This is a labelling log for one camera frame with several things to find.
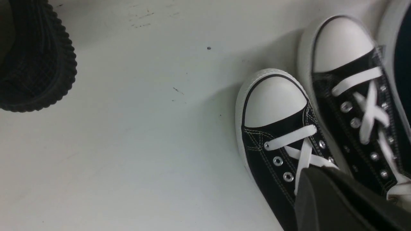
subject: white rubber toe cap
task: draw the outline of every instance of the white rubber toe cap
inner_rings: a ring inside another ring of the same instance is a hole
[[[339,68],[374,48],[368,32],[356,21],[340,17],[328,22],[320,31],[314,51],[314,72]]]
[[[290,80],[271,77],[260,82],[251,92],[245,108],[244,125],[262,127],[301,111],[307,100]]]

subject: black canvas sneaker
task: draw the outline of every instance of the black canvas sneaker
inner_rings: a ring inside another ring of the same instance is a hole
[[[354,178],[383,197],[409,202],[411,145],[376,47],[353,18],[315,21],[299,47],[300,82]]]
[[[47,0],[10,0],[15,41],[0,66],[0,108],[33,111],[62,99],[76,75],[69,35]]]
[[[411,0],[390,1],[381,20],[377,42],[393,98],[411,140]]]
[[[301,170],[337,168],[301,85],[278,69],[254,74],[237,97],[236,134],[245,167],[282,228],[296,231]]]

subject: white rubber sole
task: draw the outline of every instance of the white rubber sole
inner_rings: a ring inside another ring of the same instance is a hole
[[[328,146],[330,147],[331,153],[335,159],[335,161],[338,164],[338,167],[340,168],[341,171],[344,173],[352,176],[351,170],[348,167],[348,164],[340,150],[340,148],[337,145],[337,142],[335,142],[335,139],[327,129],[326,124],[324,123],[324,120],[321,117],[321,114],[319,112],[319,106],[317,99],[315,97],[315,92],[314,88],[312,86],[312,51],[314,47],[314,42],[317,37],[317,34],[321,28],[321,26],[328,21],[330,18],[337,17],[336,16],[330,16],[327,18],[321,18],[318,20],[313,21],[304,31],[300,45],[298,47],[298,56],[297,56],[297,67],[298,67],[298,80],[300,81],[301,85],[304,87],[305,91],[308,94],[308,98],[311,102],[311,107],[314,110],[314,113],[317,117],[318,123],[321,127],[321,130],[323,131],[324,137],[328,143]]]
[[[292,80],[294,83],[296,83],[297,86],[299,86],[303,90],[305,96],[308,98],[307,93],[304,91],[304,88],[301,86],[301,84],[294,77],[292,77],[290,74],[288,74],[287,72],[284,72],[282,70],[279,70],[279,69],[264,69],[264,70],[261,70],[261,71],[255,73],[253,76],[251,76],[241,86],[240,91],[239,91],[238,96],[237,96],[237,101],[236,101],[237,144],[238,144],[238,151],[240,152],[240,155],[241,155],[241,157],[244,161],[244,166],[247,169],[250,177],[253,179],[255,185],[257,185],[257,183],[255,182],[255,179],[254,179],[254,177],[251,173],[251,170],[250,170],[250,166],[248,165],[247,155],[245,153],[244,142],[243,142],[243,139],[242,139],[242,129],[241,129],[241,127],[242,127],[242,115],[243,115],[243,111],[244,111],[245,100],[246,100],[247,95],[249,94],[251,88],[260,79],[265,78],[265,77],[270,76],[270,75],[283,75],[283,76],[286,76],[287,78],[290,78],[290,80]]]
[[[401,27],[402,20],[410,7],[411,0],[393,0],[389,3],[387,10],[381,20],[381,25],[377,34],[377,42],[379,45],[384,46],[384,59],[383,63],[388,75],[388,82],[393,90],[393,98],[403,126],[405,127],[405,132],[411,142],[411,128],[410,123],[405,114],[404,108],[402,107],[402,102],[399,98],[397,92],[397,86],[395,84],[394,75],[394,54],[395,45],[397,43],[398,32]]]

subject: white floor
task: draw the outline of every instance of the white floor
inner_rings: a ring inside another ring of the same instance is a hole
[[[295,74],[318,16],[375,32],[386,1],[51,4],[79,73],[48,109],[0,111],[2,231],[280,231],[237,154],[240,84],[267,67]]]

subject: black rubber sole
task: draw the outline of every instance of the black rubber sole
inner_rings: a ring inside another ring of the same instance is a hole
[[[74,53],[72,41],[69,39],[69,34],[62,25],[62,21],[57,17],[57,13],[53,11],[53,7],[48,3],[48,0],[39,0],[38,2],[44,9],[48,26],[51,27],[53,37],[55,38],[59,63],[58,70],[49,88],[41,95],[19,104],[0,103],[0,108],[6,111],[30,112],[47,108],[67,95],[76,80],[76,54]]]

